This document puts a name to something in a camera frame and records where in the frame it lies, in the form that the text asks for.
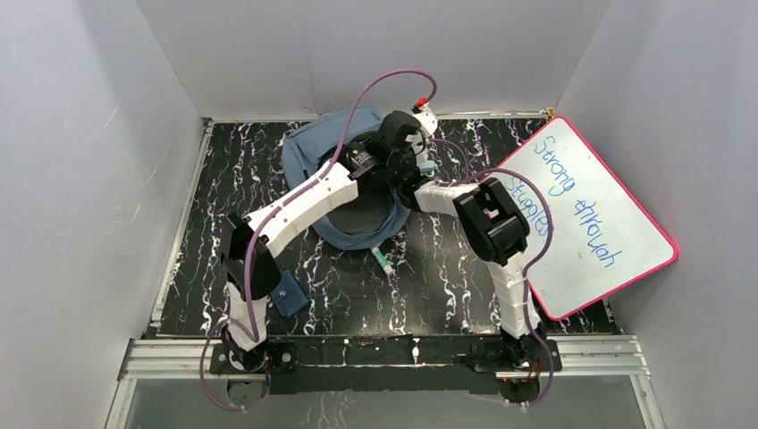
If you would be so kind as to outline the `blue student backpack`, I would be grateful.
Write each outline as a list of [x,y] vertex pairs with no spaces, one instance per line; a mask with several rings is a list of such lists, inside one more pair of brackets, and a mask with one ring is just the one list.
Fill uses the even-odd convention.
[[[333,155],[344,130],[347,109],[300,127],[282,143],[281,164],[290,189],[298,187]],[[394,188],[385,185],[336,207],[312,224],[315,232],[335,248],[370,249],[396,235],[406,224],[410,210],[402,205]]]

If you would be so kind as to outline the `green white glue stick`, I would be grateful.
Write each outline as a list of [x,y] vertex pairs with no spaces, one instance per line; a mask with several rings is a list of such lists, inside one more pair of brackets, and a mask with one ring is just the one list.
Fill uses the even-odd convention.
[[371,253],[374,255],[377,263],[381,266],[381,268],[383,269],[383,272],[387,276],[390,276],[390,275],[392,275],[394,273],[394,268],[393,268],[392,264],[384,256],[384,254],[381,251],[381,249],[379,249],[378,247],[373,247],[373,248],[371,248]]

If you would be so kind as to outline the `teal eraser case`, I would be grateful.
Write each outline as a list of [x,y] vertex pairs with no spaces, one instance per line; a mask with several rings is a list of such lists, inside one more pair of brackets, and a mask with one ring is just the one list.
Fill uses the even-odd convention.
[[421,164],[418,164],[417,167],[422,175],[432,177],[434,175],[434,171],[437,168],[437,164],[434,161],[427,160]]

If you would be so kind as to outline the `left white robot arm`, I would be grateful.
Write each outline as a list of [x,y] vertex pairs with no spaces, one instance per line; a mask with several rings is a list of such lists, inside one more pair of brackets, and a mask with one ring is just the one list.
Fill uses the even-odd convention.
[[372,106],[310,122],[282,143],[289,191],[258,210],[223,219],[220,261],[229,315],[220,332],[223,356],[236,370],[257,373],[273,363],[266,306],[296,315],[309,298],[278,256],[304,231],[333,247],[371,250],[407,223],[401,178],[434,169],[425,146],[439,125],[427,106],[381,114]]

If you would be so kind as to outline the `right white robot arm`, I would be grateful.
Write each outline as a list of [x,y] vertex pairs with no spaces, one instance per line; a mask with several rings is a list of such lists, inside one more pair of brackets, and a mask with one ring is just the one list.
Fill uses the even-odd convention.
[[544,334],[524,268],[530,227],[503,184],[489,177],[472,184],[443,184],[418,176],[397,182],[400,201],[419,213],[455,217],[469,247],[485,262],[499,300],[503,346],[500,364],[528,369],[539,357]]

